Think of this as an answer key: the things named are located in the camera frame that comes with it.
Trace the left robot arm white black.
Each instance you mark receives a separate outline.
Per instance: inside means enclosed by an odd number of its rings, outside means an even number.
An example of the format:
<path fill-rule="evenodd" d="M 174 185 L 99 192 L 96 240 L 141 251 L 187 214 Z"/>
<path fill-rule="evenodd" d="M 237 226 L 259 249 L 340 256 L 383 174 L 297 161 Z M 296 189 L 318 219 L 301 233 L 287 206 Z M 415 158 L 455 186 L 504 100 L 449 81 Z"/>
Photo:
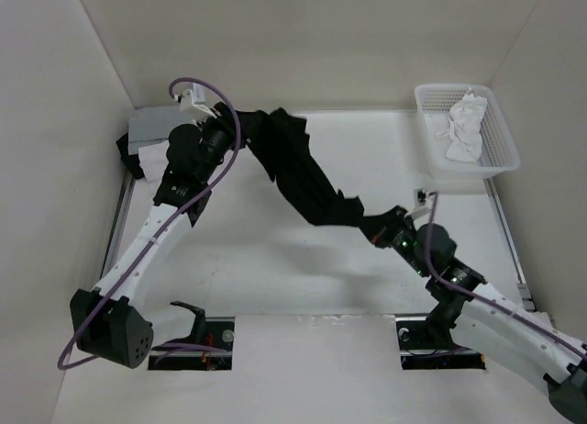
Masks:
<path fill-rule="evenodd" d="M 136 368 L 156 347 L 196 349 L 205 341 L 205 312 L 184 302 L 150 311 L 145 302 L 160 267 L 204 212 L 216 168 L 229 169 L 238 133 L 221 117 L 176 127 L 168 166 L 137 237 L 92 290 L 78 290 L 70 310 L 72 344 L 91 359 Z"/>

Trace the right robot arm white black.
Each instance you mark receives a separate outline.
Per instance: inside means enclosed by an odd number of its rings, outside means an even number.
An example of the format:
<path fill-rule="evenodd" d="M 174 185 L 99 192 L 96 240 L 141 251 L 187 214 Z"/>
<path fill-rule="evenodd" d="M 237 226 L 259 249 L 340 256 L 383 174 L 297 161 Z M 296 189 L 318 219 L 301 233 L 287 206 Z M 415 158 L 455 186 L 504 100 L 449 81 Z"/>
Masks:
<path fill-rule="evenodd" d="M 415 227 L 396 206 L 365 218 L 361 230 L 377 248 L 392 248 L 420 276 L 437 304 L 426 317 L 434 345 L 467 348 L 518 374 L 572 423 L 586 420 L 586 343 L 561 332 L 501 294 L 456 256 L 445 228 Z"/>

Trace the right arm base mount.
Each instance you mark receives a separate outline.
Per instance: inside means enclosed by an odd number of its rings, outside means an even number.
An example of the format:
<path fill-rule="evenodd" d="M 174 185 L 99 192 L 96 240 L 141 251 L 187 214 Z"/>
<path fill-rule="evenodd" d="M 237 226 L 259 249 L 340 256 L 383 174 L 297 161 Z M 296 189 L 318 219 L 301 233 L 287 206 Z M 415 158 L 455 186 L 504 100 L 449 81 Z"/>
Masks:
<path fill-rule="evenodd" d="M 405 371 L 485 370 L 484 357 L 451 340 L 434 338 L 425 316 L 395 318 L 400 364 Z"/>

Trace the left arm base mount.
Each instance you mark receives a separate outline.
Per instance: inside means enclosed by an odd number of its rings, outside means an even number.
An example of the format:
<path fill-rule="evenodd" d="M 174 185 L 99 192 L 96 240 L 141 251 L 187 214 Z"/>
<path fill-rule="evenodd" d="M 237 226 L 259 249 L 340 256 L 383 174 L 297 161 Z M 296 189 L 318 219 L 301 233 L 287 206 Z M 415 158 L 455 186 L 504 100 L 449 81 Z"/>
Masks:
<path fill-rule="evenodd" d="M 164 319 L 165 340 L 150 350 L 151 371 L 230 371 L 233 363 L 236 320 L 209 317 L 205 310 L 184 302 L 171 302 L 173 314 L 180 314 L 180 334 L 171 336 L 177 320 Z"/>

